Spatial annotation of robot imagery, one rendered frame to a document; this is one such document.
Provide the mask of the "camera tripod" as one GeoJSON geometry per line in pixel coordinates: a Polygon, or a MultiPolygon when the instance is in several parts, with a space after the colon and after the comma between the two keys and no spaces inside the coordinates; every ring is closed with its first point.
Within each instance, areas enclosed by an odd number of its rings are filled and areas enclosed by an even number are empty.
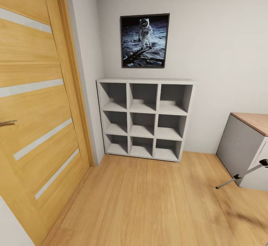
{"type": "MultiPolygon", "coordinates": [[[[240,179],[242,176],[245,176],[245,175],[249,174],[250,172],[252,172],[252,171],[254,171],[254,170],[256,170],[256,169],[259,169],[260,167],[268,166],[268,159],[263,159],[263,160],[259,161],[259,163],[260,163],[260,164],[259,164],[258,166],[256,166],[256,167],[255,167],[255,166],[252,167],[252,169],[250,169],[250,170],[248,170],[248,171],[242,173],[241,175],[238,175],[238,174],[235,175],[235,176],[234,176],[234,179],[232,179],[232,180],[230,180],[230,181],[228,181],[228,182],[222,184],[221,186],[216,187],[216,189],[219,189],[220,187],[223,187],[224,185],[227,185],[227,184],[229,184],[230,182],[235,181],[236,179],[240,179]]],[[[268,243],[267,243],[265,246],[268,246],[268,243]]]]}

